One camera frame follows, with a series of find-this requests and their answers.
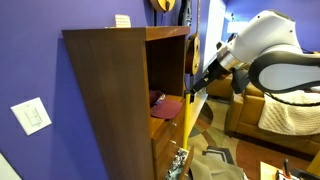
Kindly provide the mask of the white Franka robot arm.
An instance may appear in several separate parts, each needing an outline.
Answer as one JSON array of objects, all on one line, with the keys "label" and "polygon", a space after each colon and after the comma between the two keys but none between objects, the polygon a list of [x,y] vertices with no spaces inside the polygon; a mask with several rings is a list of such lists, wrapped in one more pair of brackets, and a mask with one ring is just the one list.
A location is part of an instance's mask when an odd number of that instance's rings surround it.
[{"label": "white Franka robot arm", "polygon": [[248,84],[276,94],[320,85],[320,55],[302,50],[296,22],[276,10],[260,12],[237,35],[216,48],[207,74],[191,89],[193,94],[228,75],[233,77],[236,93]]}]

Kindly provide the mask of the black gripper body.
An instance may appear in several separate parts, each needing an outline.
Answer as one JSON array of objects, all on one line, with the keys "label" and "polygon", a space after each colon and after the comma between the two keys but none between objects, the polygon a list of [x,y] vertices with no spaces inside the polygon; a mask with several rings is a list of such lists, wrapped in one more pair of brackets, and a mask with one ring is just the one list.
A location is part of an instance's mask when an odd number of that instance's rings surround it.
[{"label": "black gripper body", "polygon": [[230,74],[218,61],[213,61],[208,66],[208,73],[202,78],[201,85],[203,87],[210,84],[216,79],[224,79]]}]

